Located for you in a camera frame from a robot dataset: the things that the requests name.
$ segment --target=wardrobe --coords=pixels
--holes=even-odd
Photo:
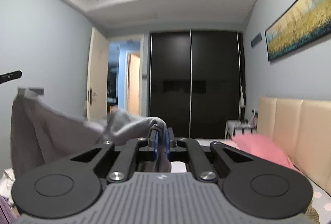
[[[223,138],[240,117],[240,53],[233,31],[152,33],[150,116],[176,137]]]

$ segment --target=gray ribbed surface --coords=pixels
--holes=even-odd
[[[263,220],[234,208],[215,184],[196,181],[191,173],[135,173],[111,184],[88,210],[60,220],[28,216],[15,224],[313,224],[304,215]]]

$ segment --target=silver door trim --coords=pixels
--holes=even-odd
[[[151,85],[152,85],[152,43],[153,43],[153,33],[151,33],[151,56],[149,60],[149,110],[148,114],[151,116]]]
[[[190,79],[190,121],[188,127],[189,138],[191,138],[191,116],[192,116],[192,29],[190,29],[190,54],[191,54],[191,79]]]
[[[240,49],[239,49],[239,37],[238,37],[238,31],[237,31],[237,43],[238,43],[238,59],[239,59],[239,115],[238,115],[238,120],[240,120],[240,96],[241,96],[241,92],[240,92],[240,87],[241,87],[241,69],[240,69]]]

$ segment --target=beige headboard panel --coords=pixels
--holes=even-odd
[[[257,133],[331,194],[331,102],[262,97]]]

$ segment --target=white logo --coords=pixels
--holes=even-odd
[[[164,174],[161,174],[161,175],[157,176],[157,178],[158,178],[158,179],[161,179],[161,180],[166,179],[167,177],[168,177],[168,176],[166,176],[166,175],[164,175]]]

